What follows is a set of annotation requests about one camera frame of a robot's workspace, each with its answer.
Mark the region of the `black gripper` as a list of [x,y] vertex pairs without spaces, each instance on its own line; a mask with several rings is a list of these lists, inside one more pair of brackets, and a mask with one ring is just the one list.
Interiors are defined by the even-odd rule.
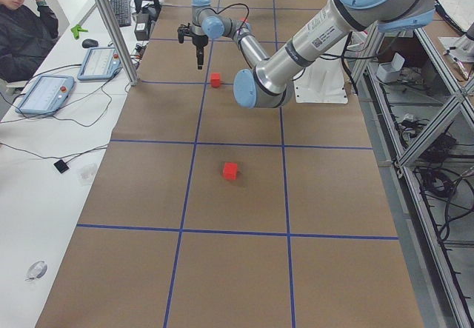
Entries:
[[204,48],[207,46],[207,35],[200,26],[191,24],[190,34],[193,45],[196,47],[197,69],[201,70],[204,65]]

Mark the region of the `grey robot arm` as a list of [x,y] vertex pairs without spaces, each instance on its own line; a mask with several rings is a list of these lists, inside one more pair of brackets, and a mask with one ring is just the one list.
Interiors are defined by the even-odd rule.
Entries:
[[239,48],[250,62],[233,82],[236,102],[246,108],[277,108],[293,95],[293,79],[353,31],[377,24],[382,33],[428,25],[435,0],[328,0],[274,55],[251,57],[259,43],[246,29],[238,32]]
[[197,68],[204,65],[204,48],[210,39],[229,38],[233,40],[244,60],[253,68],[270,57],[252,34],[250,25],[245,20],[226,17],[211,7],[211,0],[191,0],[192,21],[186,26],[187,32],[196,48]]

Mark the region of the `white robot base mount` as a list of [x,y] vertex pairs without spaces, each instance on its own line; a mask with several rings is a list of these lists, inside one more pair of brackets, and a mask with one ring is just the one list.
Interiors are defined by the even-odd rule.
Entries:
[[317,59],[294,81],[297,103],[346,104],[344,70],[341,62]]

